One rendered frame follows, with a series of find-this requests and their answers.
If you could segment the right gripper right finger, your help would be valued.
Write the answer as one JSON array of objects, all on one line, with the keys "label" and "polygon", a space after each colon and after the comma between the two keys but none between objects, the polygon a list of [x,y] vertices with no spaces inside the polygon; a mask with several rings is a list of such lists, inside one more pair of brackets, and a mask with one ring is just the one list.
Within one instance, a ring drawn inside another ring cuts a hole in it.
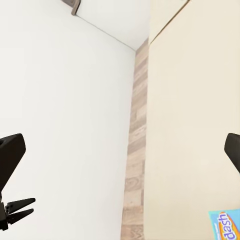
[{"label": "right gripper right finger", "polygon": [[240,173],[240,135],[228,133],[224,151]]}]

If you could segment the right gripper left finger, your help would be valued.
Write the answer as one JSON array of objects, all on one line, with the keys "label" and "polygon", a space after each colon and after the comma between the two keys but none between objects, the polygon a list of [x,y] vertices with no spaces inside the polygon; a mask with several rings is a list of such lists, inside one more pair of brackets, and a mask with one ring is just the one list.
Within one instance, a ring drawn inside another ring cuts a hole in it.
[{"label": "right gripper left finger", "polygon": [[0,138],[0,193],[26,152],[21,133]]}]

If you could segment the board game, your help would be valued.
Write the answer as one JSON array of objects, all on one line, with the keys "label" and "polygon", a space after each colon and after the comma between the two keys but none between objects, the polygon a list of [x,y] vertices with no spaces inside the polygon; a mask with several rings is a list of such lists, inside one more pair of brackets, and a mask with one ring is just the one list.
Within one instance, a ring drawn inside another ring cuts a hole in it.
[{"label": "board game", "polygon": [[214,240],[240,240],[240,209],[209,211]]}]

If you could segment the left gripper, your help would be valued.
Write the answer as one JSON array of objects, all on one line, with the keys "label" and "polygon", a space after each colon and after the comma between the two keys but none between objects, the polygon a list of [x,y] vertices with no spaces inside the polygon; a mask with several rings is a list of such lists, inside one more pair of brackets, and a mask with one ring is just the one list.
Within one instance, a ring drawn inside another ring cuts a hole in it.
[{"label": "left gripper", "polygon": [[3,231],[8,230],[9,229],[8,224],[12,225],[15,222],[21,220],[22,218],[34,212],[33,208],[21,212],[16,212],[34,202],[36,202],[35,197],[8,202],[6,206],[4,206],[3,202],[0,202],[0,230]]}]

